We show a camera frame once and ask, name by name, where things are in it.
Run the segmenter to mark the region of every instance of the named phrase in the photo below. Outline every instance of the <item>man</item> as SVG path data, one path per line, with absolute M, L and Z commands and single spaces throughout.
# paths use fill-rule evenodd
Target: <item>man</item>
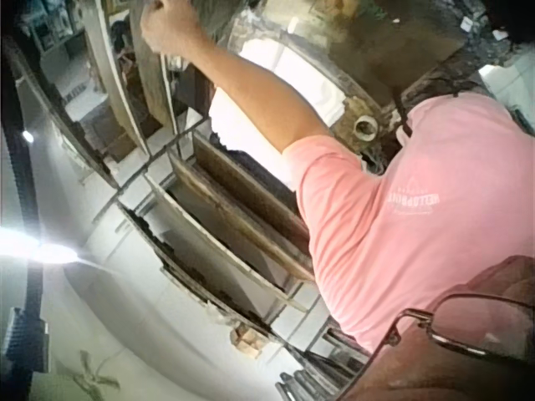
M 426 308 L 510 255 L 535 254 L 534 141 L 495 100 L 420 104 L 409 143 L 378 178 L 293 88 L 212 43 L 187 0 L 152 3 L 141 27 L 155 52 L 193 62 L 283 153 L 319 290 L 371 352 L 400 310 Z
M 364 368 L 361 378 L 348 386 L 338 399 L 340 401 L 476 401 L 476 400 L 533 400 L 535 399 L 535 260 L 526 257 L 510 257 L 499 265 L 483 272 L 464 286 L 456 286 L 450 294 L 474 294 L 475 298 L 464 298 L 458 303 L 454 317 L 445 324 L 444 313 L 448 301 L 441 305 L 435 302 L 434 320 L 441 325 L 431 324 L 437 332 L 452 333 L 468 345 L 479 348 L 507 350 L 519 363 L 505 364 L 488 356 L 466 355 L 456 349 L 446 349 L 432 341 L 420 327 L 413 325 L 401 335 L 398 345 L 384 345 L 379 356 Z M 476 303 L 481 294 L 497 296 L 504 300 L 521 302 L 521 313 L 517 304 L 504 301 Z M 487 305 L 485 319 L 481 305 Z M 478 319 L 471 319 L 470 311 L 476 307 Z M 507 319 L 507 325 L 501 319 Z M 486 336 L 473 337 L 484 332 Z M 482 342 L 490 338 L 492 344 Z M 501 348 L 496 344 L 502 340 Z

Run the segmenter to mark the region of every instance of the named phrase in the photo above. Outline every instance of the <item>bright light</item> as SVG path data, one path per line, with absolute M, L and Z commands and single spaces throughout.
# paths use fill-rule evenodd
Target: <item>bright light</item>
M 290 21 L 290 24 L 288 25 L 288 33 L 294 33 L 295 32 L 295 28 L 298 26 L 298 23 L 299 23 L 299 18 L 297 17 L 293 17 L 292 20 Z
M 26 140 L 26 142 L 28 142 L 29 144 L 32 144 L 33 141 L 34 141 L 34 138 L 33 138 L 33 135 L 31 135 L 29 132 L 27 131 L 23 131 L 23 137 L 24 139 Z
M 65 265 L 78 260 L 72 249 L 63 245 L 42 244 L 33 254 L 32 259 L 52 265 Z
M 2 227 L 0 227 L 0 256 L 20 257 L 54 265 L 78 260 L 76 252 L 66 246 L 41 244 L 22 232 Z
M 39 241 L 31 236 L 0 227 L 0 255 L 27 258 L 38 248 Z

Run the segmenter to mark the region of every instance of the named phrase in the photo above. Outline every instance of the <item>hand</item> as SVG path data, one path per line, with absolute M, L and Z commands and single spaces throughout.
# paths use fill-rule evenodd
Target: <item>hand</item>
M 151 0 L 143 10 L 141 32 L 155 53 L 188 60 L 197 48 L 210 43 L 189 0 Z

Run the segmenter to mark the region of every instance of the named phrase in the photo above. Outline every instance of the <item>metal rod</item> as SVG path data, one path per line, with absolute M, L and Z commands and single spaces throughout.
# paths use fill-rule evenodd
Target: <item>metal rod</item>
M 197 129 L 200 125 L 206 123 L 208 121 L 208 118 L 205 117 L 201 121 L 195 123 L 190 128 L 186 129 L 184 132 L 181 132 L 179 135 L 176 135 L 172 140 L 167 142 L 167 144 L 158 150 L 156 153 L 154 153 L 118 190 L 114 193 L 114 195 L 106 202 L 104 207 L 99 211 L 97 216 L 93 219 L 92 223 L 93 225 L 99 224 L 100 220 L 104 217 L 108 209 L 119 199 L 120 196 L 122 196 L 125 191 L 138 179 L 140 176 L 148 172 L 150 165 L 154 163 L 156 160 L 158 160 L 161 156 L 163 156 L 165 153 L 167 153 L 168 150 L 171 149 L 173 145 L 175 145 L 181 138 L 189 134 L 190 132 Z

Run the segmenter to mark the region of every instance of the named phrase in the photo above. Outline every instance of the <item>wooden board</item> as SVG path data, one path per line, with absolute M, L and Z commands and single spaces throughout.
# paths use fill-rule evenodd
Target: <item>wooden board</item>
M 308 254 L 308 228 L 299 216 L 201 135 L 194 134 L 193 147 L 204 171 L 302 253 Z
M 167 192 L 161 186 L 159 186 L 158 183 L 152 180 L 148 175 L 145 175 L 145 178 L 149 183 L 150 188 L 152 188 L 153 192 L 155 193 L 156 198 L 162 201 L 165 205 L 168 205 L 168 207 L 173 211 L 173 213 L 176 213 L 177 216 L 179 216 L 181 219 L 186 220 L 191 226 L 193 226 L 205 239 L 205 242 L 211 246 L 212 250 L 223 256 L 244 276 L 249 278 L 251 281 L 257 283 L 260 287 L 272 293 L 276 298 L 278 298 L 286 305 L 295 307 L 301 312 L 307 311 L 307 309 L 303 305 L 293 300 L 281 288 L 271 283 L 261 274 L 255 272 L 246 262 L 240 259 L 229 248 L 227 248 L 217 238 L 215 238 L 206 228 L 202 226 L 201 223 L 197 221 L 195 217 L 190 215 L 182 206 L 178 204 L 175 199 L 173 199 L 172 196 L 167 194 Z
M 85 32 L 89 38 L 88 45 L 93 52 L 115 118 L 134 143 L 149 154 L 149 148 L 141 133 L 140 123 L 134 116 L 125 83 L 120 75 L 119 65 L 111 48 L 110 25 L 102 8 L 102 1 L 80 0 L 80 7 Z
M 108 166 L 85 139 L 85 133 L 80 124 L 73 122 L 61 104 L 59 97 L 54 96 L 52 93 L 50 83 L 44 77 L 43 72 L 30 67 L 22 50 L 12 38 L 8 36 L 3 37 L 2 47 L 10 63 L 13 63 L 16 69 L 26 79 L 29 88 L 43 109 L 48 113 L 61 133 L 67 138 L 88 166 L 96 171 L 113 188 L 119 189 L 119 185 L 111 175 Z
M 206 177 L 187 163 L 176 159 L 171 154 L 170 159 L 177 177 L 215 207 L 229 226 L 241 232 L 288 273 L 303 280 L 313 281 L 312 261 L 309 256 L 304 255 L 291 244 L 284 244 L 282 237 L 267 233 L 258 222 L 237 206 L 234 200 L 224 195 Z
M 206 283 L 199 283 L 192 277 L 186 269 L 181 265 L 176 255 L 170 256 L 168 251 L 162 246 L 163 244 L 151 233 L 148 232 L 148 223 L 143 221 L 140 217 L 136 216 L 134 212 L 129 211 L 120 202 L 116 202 L 119 210 L 125 215 L 126 220 L 139 232 L 141 237 L 149 244 L 154 253 L 164 262 L 164 269 L 171 274 L 181 285 L 185 287 L 189 295 L 195 294 L 199 298 L 199 302 L 210 302 L 216 307 L 220 308 L 226 315 L 242 322 L 243 324 L 254 328 L 266 338 L 280 343 L 281 339 L 275 335 L 269 326 L 262 323 L 259 317 L 256 317 L 254 322 L 249 316 L 253 315 L 252 312 L 244 312 L 239 310 L 237 305 L 229 305 L 228 301 L 223 300 L 216 292 L 211 288 L 206 288 Z
M 162 77 L 161 59 L 154 54 L 141 37 L 141 14 L 145 0 L 130 0 L 130 29 L 134 42 L 135 61 L 140 71 L 141 83 L 149 112 L 165 127 L 173 127 L 166 87 Z

